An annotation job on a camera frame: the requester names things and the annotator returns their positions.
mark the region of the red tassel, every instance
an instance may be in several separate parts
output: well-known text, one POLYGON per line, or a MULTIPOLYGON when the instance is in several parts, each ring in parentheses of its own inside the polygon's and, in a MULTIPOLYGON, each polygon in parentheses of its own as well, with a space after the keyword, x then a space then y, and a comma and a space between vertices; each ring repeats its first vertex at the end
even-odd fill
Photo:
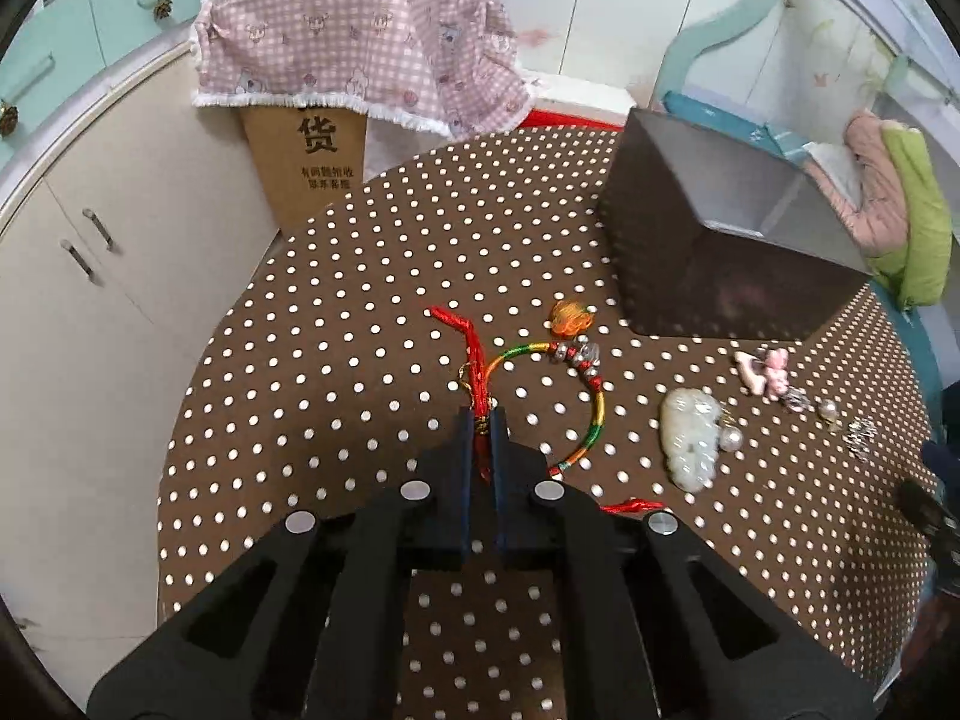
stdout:
POLYGON ((647 512, 656 512, 658 509, 664 509, 664 504, 659 501, 645 501, 642 498, 630 498, 623 503, 616 503, 611 506, 601 506, 607 514, 646 514, 647 512))
MULTIPOLYGON (((476 419, 483 419, 490 415, 490 396, 487 391, 487 362, 484 358, 483 346, 473 322, 448 311, 443 306, 430 306, 430 316, 440 319, 443 324, 452 327, 464 334, 467 342, 467 365, 469 366, 470 392, 473 396, 473 415, 476 419)), ((476 456, 480 476, 485 481, 490 480, 490 441, 487 436, 476 435, 473 438, 473 454, 476 456)))

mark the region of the metal bead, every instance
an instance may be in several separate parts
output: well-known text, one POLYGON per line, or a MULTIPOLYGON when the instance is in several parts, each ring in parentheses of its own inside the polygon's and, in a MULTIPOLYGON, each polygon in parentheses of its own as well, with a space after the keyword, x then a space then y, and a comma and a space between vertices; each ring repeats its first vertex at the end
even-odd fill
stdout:
POLYGON ((718 445, 723 452, 736 452, 743 446, 743 431, 736 425, 722 427, 718 445))
POLYGON ((821 400, 817 406, 817 413, 827 422, 834 422, 840 415, 840 407, 835 400, 821 400))
POLYGON ((593 365, 593 367, 600 367, 599 343, 585 343, 580 347, 580 353, 586 360, 590 360, 590 364, 593 365))

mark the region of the pink checkered cloth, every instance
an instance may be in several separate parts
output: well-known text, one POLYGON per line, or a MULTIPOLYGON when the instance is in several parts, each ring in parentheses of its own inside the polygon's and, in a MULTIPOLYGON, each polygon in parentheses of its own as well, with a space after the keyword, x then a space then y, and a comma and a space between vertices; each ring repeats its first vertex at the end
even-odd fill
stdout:
POLYGON ((533 106, 498 0, 203 0, 205 105, 325 105, 462 140, 533 106))

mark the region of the colorful braided bracelet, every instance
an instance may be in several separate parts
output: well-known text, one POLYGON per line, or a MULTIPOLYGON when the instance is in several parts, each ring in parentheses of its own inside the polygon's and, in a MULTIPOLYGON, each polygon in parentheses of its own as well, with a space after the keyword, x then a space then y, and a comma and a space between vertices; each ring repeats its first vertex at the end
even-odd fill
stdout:
POLYGON ((597 371, 599 365, 599 347, 595 343, 578 343, 577 341, 540 341, 539 343, 522 343, 520 346, 514 346, 507 349, 503 354, 493 360, 487 366, 487 381, 495 370, 503 362, 511 360, 513 357, 520 357, 521 354, 549 354, 554 362, 566 362, 568 365, 576 368, 590 391, 593 393, 593 415, 590 419, 590 426, 587 435, 584 436, 579 446, 571 452, 565 459, 561 460, 555 466, 551 466, 550 473, 557 476, 577 463, 593 447, 600 432, 603 430, 606 408, 603 399, 603 379, 597 371))

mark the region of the red fabric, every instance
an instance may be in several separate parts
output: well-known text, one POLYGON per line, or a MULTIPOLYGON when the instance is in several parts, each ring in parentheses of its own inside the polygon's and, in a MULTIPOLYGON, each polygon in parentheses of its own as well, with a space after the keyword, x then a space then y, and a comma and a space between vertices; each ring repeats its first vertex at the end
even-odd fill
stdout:
POLYGON ((567 127, 589 127, 590 129, 613 129, 620 132, 623 127, 620 124, 609 124, 608 122, 597 122, 594 119, 585 119, 581 116, 570 116, 565 113, 552 113, 550 111, 539 111, 536 108, 530 111, 530 114, 523 120, 521 127, 550 127, 551 124, 563 124, 567 127))
POLYGON ((612 506, 601 506, 607 514, 646 514, 646 512, 656 512, 662 509, 664 504, 659 501, 645 501, 642 498, 631 498, 623 503, 616 503, 612 506))

